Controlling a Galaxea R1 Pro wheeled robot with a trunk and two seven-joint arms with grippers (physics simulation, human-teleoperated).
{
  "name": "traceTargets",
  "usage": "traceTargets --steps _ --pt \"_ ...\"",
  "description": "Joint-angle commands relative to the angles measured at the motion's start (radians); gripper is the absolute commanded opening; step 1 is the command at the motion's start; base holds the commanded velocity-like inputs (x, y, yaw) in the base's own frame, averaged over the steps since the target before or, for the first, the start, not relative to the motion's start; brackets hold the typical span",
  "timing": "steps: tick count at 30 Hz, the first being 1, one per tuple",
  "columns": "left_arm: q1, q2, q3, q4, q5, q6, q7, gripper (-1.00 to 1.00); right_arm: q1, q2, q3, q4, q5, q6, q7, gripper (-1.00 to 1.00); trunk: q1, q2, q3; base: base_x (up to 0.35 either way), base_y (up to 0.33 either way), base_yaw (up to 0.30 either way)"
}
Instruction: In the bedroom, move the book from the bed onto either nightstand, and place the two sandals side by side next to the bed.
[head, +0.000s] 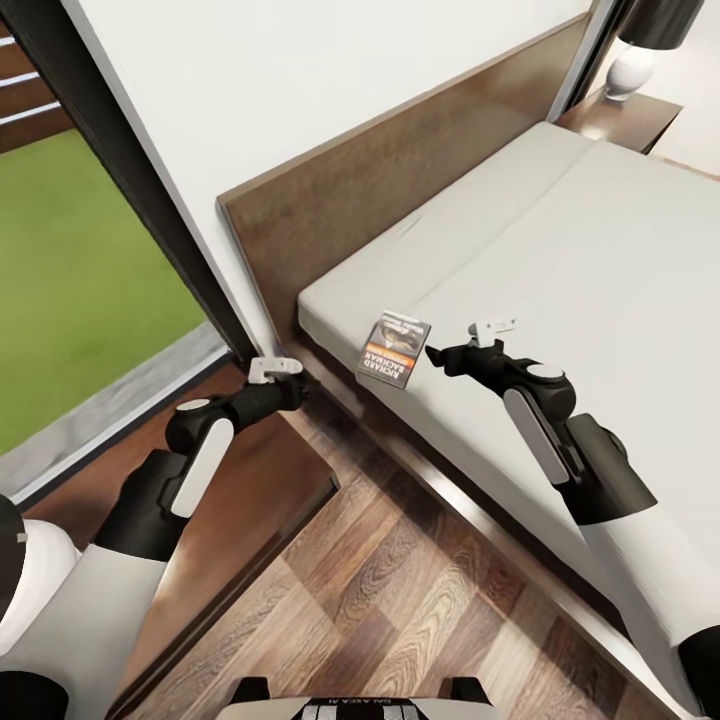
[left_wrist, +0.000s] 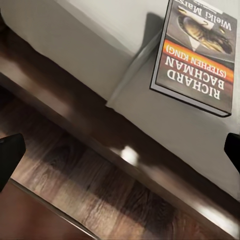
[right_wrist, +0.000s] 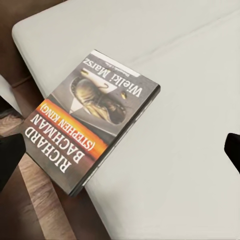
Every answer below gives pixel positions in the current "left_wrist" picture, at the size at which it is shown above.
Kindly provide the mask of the hardback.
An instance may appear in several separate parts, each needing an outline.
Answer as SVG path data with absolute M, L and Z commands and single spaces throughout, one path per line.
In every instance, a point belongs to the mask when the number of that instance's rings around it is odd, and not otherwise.
M 237 22 L 203 0 L 168 0 L 149 89 L 230 117 Z

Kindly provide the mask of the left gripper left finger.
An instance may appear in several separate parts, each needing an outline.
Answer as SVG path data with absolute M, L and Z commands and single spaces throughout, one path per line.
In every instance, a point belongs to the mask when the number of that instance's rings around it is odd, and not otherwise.
M 21 132 L 0 138 L 0 193 L 25 153 L 26 144 Z

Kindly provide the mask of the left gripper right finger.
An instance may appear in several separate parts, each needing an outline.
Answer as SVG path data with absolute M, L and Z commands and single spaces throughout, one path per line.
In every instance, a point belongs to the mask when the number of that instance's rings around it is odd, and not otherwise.
M 240 135 L 229 133 L 227 135 L 224 151 L 240 173 Z

